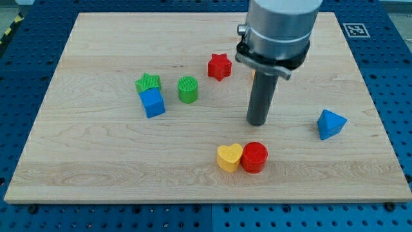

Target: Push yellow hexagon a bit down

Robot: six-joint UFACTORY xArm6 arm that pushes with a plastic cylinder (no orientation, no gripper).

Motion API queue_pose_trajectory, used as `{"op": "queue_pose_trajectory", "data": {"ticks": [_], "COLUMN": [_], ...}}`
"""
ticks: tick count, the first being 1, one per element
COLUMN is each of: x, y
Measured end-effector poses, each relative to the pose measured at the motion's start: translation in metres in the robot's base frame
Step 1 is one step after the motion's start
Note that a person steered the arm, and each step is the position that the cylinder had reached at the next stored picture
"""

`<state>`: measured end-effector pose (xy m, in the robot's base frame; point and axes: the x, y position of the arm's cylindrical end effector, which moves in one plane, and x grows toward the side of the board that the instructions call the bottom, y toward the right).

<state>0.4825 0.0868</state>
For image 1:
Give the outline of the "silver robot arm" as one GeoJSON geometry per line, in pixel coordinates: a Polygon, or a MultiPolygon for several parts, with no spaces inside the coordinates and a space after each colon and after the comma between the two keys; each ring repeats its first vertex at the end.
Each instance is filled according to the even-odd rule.
{"type": "Polygon", "coordinates": [[[250,0],[237,33],[235,59],[257,73],[282,77],[304,62],[322,0],[250,0]]]}

